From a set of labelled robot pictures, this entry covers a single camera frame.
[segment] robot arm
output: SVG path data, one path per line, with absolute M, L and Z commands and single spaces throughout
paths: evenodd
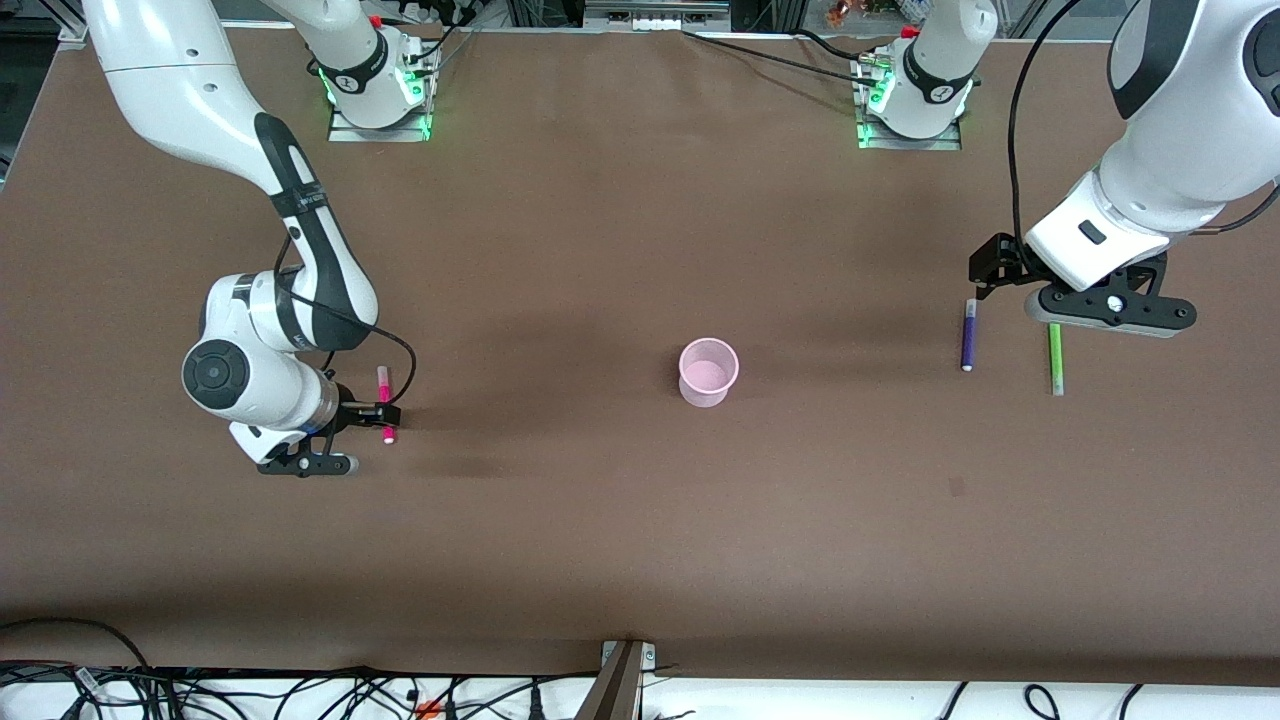
M 1128 127 L 1027 233 L 1028 260 L 1053 281 L 1027 310 L 1169 337 L 1196 314 L 1158 296 L 1164 252 L 1280 176 L 1280 3 L 1140 0 L 1112 42 L 1108 79 Z M 1000 237 L 979 254 L 1000 255 Z M 991 279 L 970 263 L 972 279 Z
M 320 64 L 334 105 L 352 124 L 383 128 L 425 101 L 422 41 L 375 28 L 358 0 L 262 0 L 293 23 Z
M 293 354 L 355 348 L 378 320 L 378 299 L 293 133 L 244 87 L 210 1 L 96 0 L 86 12 L 133 129 L 170 155 L 261 188 L 302 258 L 279 275 L 264 270 L 214 283 L 200 342 L 183 364 L 187 393 L 230 420 L 233 437 L 259 464 L 326 427 L 340 429 L 333 423 L 352 423 L 340 413 L 349 393 Z
M 892 78 L 868 109 L 904 137 L 941 135 L 964 111 L 997 24 L 991 0 L 936 1 L 919 36 L 878 50 L 892 58 Z

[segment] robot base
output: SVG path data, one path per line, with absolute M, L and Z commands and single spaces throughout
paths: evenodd
M 422 41 L 412 37 L 410 38 L 411 53 L 420 53 L 422 47 Z M 410 94 L 421 94 L 422 104 L 411 109 L 408 114 L 399 119 L 399 122 L 387 126 L 384 128 L 362 128 L 355 126 L 342 115 L 337 108 L 329 118 L 329 141 L 330 142 L 426 142 L 431 140 L 431 119 L 435 111 L 435 91 L 440 81 L 440 50 L 435 49 L 430 55 L 424 58 L 413 70 L 421 73 L 421 78 L 407 79 L 404 83 L 404 91 Z M 330 108 L 334 106 L 333 99 L 329 100 Z
M 876 64 L 868 65 L 859 60 L 850 60 L 849 69 L 854 77 L 869 77 L 877 82 L 884 81 L 888 68 L 881 59 L 887 56 L 877 49 L 873 58 Z M 858 147 L 872 147 L 877 150 L 960 150 L 960 122 L 951 120 L 941 135 L 925 140 L 902 137 L 888 129 L 884 120 L 876 117 L 867 108 L 873 101 L 879 87 L 865 87 L 854 85 L 854 119 L 858 122 Z

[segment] pink cup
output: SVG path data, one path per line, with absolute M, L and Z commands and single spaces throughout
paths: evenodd
M 695 340 L 680 354 L 680 395 L 695 407 L 719 405 L 735 380 L 737 354 L 723 340 Z

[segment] green led light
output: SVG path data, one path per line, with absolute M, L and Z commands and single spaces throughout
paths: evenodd
M 329 104 L 334 108 L 338 106 L 338 101 L 333 99 L 333 87 L 329 85 L 329 78 L 324 77 L 324 70 L 320 70 L 320 82 L 324 83 L 324 96 L 329 100 Z
M 888 96 L 893 92 L 893 73 L 886 72 L 884 77 L 876 83 L 872 88 L 872 95 L 868 100 L 868 108 L 874 113 L 883 113 L 884 106 L 888 105 Z
M 415 85 L 411 88 L 410 85 L 408 85 L 408 82 L 406 82 L 406 77 L 408 78 L 408 81 L 413 81 L 413 74 L 412 73 L 402 73 L 402 74 L 404 77 L 397 77 L 396 82 L 399 83 L 401 92 L 404 94 L 404 101 L 408 102 L 408 104 L 411 104 L 411 105 L 416 105 L 417 101 L 419 101 L 417 96 L 422 95 L 422 86 L 421 85 Z

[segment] brown table surface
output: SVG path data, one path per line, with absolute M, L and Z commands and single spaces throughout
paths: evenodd
M 1175 250 L 1176 340 L 1068 329 L 1064 398 L 1021 290 L 956 368 L 1025 45 L 961 152 L 913 154 L 856 147 L 847 83 L 676 33 L 483 35 L 430 142 L 326 143 L 301 40 L 232 38 L 422 359 L 407 427 L 339 436 L 358 478 L 266 478 L 184 396 L 205 292 L 280 224 L 63 53 L 0 193 L 0 618 L 166 665 L 552 673 L 639 635 L 695 675 L 1280 683 L 1280 215 Z M 1029 220 L 1123 131 L 1105 55 L 1033 70 Z M 742 361 L 709 411 L 673 383 L 707 334 Z M 371 396 L 384 363 L 335 366 Z

